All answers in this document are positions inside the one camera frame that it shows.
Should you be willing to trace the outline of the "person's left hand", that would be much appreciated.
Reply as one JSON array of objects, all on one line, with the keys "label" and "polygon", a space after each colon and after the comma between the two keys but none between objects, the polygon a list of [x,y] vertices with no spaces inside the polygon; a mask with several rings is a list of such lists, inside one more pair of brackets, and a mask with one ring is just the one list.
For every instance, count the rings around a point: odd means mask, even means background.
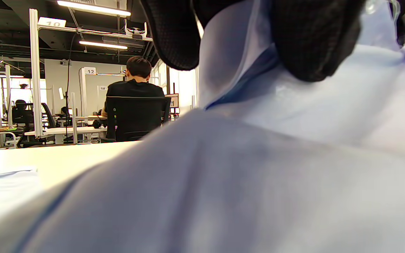
[{"label": "person's left hand", "polygon": [[229,90],[278,65],[305,82],[332,76],[362,39],[390,36],[392,14],[361,19],[365,0],[142,0],[160,59],[175,70],[199,68],[199,84]]}]

